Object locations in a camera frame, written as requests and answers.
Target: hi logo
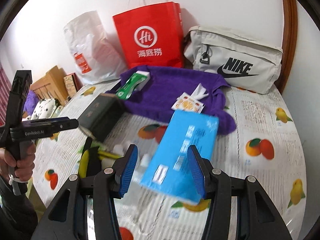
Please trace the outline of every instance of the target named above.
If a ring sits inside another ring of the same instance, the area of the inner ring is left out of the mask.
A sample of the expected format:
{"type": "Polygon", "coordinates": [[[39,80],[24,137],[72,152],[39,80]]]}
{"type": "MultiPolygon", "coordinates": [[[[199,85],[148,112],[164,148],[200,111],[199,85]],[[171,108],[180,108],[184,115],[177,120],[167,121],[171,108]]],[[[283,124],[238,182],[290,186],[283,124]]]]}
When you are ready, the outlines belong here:
{"type": "Polygon", "coordinates": [[[225,65],[222,65],[217,69],[217,73],[222,75],[224,78],[257,76],[257,74],[250,75],[248,73],[252,66],[253,64],[250,64],[248,62],[244,62],[236,58],[229,58],[225,65]],[[222,69],[227,69],[237,74],[225,73],[222,69]]]}
{"type": "Polygon", "coordinates": [[[158,35],[154,28],[141,26],[134,32],[134,41],[142,48],[150,48],[156,44],[158,35]]]}

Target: curtain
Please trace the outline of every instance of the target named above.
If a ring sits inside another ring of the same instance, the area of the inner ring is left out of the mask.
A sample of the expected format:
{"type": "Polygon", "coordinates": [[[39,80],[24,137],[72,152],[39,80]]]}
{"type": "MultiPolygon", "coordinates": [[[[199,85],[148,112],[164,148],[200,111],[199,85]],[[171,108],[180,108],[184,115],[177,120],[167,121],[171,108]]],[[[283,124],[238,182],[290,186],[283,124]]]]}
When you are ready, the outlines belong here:
{"type": "Polygon", "coordinates": [[[0,126],[4,125],[11,84],[0,64],[0,126]]]}

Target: white circle logo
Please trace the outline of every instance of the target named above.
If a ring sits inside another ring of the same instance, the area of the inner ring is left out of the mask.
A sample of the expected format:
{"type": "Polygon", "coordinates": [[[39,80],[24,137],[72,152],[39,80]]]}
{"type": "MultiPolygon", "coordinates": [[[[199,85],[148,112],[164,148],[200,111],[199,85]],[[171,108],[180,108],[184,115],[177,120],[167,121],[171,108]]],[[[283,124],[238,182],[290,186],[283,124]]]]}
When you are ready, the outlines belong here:
{"type": "Polygon", "coordinates": [[[134,32],[134,41],[142,48],[150,48],[156,44],[158,35],[154,28],[141,26],[134,32]]]}

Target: nike bag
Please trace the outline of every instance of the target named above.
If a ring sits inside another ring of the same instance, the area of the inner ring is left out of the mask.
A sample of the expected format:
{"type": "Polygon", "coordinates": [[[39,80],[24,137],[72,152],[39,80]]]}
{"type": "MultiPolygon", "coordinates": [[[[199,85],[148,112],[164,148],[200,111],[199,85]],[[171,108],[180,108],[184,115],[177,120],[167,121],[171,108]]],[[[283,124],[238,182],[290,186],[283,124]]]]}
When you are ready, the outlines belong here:
{"type": "Polygon", "coordinates": [[[64,27],[66,42],[84,84],[120,78],[124,60],[107,39],[97,11],[86,12],[64,27]]]}
{"type": "Polygon", "coordinates": [[[183,66],[180,5],[165,2],[113,17],[127,65],[183,66]]]}
{"type": "Polygon", "coordinates": [[[280,75],[281,48],[223,27],[195,26],[188,35],[184,55],[193,69],[221,74],[231,86],[266,94],[280,75]]]}

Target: dark sleeve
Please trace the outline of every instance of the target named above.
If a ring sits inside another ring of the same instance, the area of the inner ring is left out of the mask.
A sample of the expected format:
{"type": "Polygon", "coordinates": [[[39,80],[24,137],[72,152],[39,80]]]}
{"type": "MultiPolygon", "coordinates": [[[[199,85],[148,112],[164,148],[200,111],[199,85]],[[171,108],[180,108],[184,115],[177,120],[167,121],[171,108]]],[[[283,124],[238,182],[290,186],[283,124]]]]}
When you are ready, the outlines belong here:
{"type": "Polygon", "coordinates": [[[9,227],[6,230],[8,234],[10,234],[10,230],[14,230],[12,235],[17,235],[17,239],[29,240],[38,224],[36,211],[31,202],[25,194],[15,196],[12,192],[12,186],[2,177],[0,177],[0,195],[3,204],[2,211],[0,210],[2,213],[0,214],[0,223],[9,227]]]}

